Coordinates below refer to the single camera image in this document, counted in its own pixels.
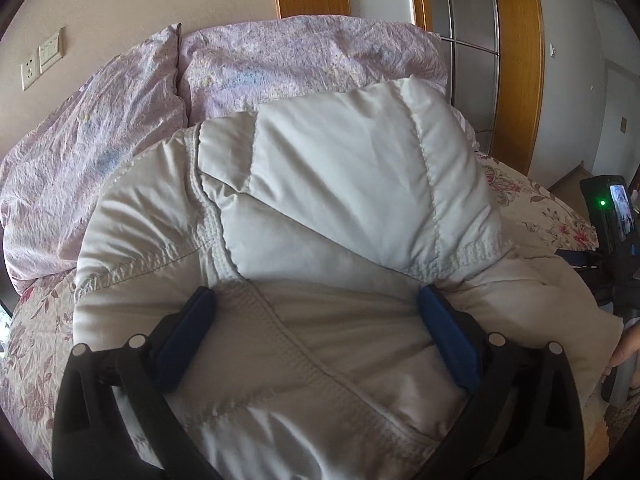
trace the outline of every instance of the bed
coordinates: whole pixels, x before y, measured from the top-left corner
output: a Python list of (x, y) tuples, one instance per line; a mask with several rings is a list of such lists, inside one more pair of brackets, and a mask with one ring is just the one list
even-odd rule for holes
[[(185, 36), (174, 25), (114, 58), (12, 150), (0, 169), (0, 207), (8, 269), (22, 297), (0, 362), (0, 408), (47, 472), (57, 392), (72, 347), (75, 259), (100, 190), (117, 178), (118, 167), (208, 118), (409, 75), (444, 93), (438, 38), (411, 25), (299, 16)], [(118, 121), (114, 110), (124, 114)], [(476, 146), (473, 129), (452, 113)], [(47, 153), (58, 155), (55, 164)], [(595, 247), (594, 229), (566, 204), (498, 160), (476, 157), (514, 228), (553, 250)], [(603, 417), (605, 408), (594, 392), (584, 412), (588, 472), (608, 451), (612, 422)]]

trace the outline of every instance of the blue pad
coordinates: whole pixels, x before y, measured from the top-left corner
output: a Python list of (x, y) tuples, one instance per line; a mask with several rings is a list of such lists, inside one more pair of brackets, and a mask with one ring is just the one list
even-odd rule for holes
[(456, 384), (474, 394), (482, 381), (481, 356), (458, 325), (457, 313), (434, 286), (418, 293), (418, 310)]
[(181, 320), (154, 360), (154, 382), (162, 393), (174, 391), (216, 315), (216, 296), (202, 287), (180, 313)]

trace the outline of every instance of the silver rivet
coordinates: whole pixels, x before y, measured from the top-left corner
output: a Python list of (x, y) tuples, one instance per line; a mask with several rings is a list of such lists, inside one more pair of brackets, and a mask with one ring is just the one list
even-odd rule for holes
[(77, 344), (73, 347), (71, 353), (76, 357), (81, 356), (86, 351), (86, 345), (84, 343)]
[(146, 342), (146, 337), (142, 334), (136, 334), (129, 339), (129, 346), (131, 348), (140, 348)]
[(551, 350), (552, 354), (556, 355), (560, 355), (562, 352), (564, 352), (562, 345), (560, 343), (557, 343), (556, 341), (552, 341), (551, 343), (549, 343), (549, 350)]
[(499, 332), (491, 332), (489, 334), (489, 343), (491, 343), (493, 346), (504, 346), (506, 342), (507, 340)]

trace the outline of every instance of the pillow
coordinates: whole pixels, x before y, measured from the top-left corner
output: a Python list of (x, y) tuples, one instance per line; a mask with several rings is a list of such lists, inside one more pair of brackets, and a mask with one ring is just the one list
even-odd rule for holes
[(0, 221), (19, 293), (73, 269), (105, 180), (186, 126), (175, 85), (179, 35), (172, 25), (113, 58), (5, 156)]
[[(446, 92), (440, 37), (409, 23), (295, 16), (207, 28), (180, 43), (178, 94), (190, 126), (275, 99), (346, 92), (411, 75)], [(478, 149), (473, 128), (452, 111)]]

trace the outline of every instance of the light switch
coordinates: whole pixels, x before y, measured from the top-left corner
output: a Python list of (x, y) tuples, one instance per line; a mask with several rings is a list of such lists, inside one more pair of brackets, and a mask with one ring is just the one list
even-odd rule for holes
[(40, 45), (40, 73), (62, 59), (62, 29)]

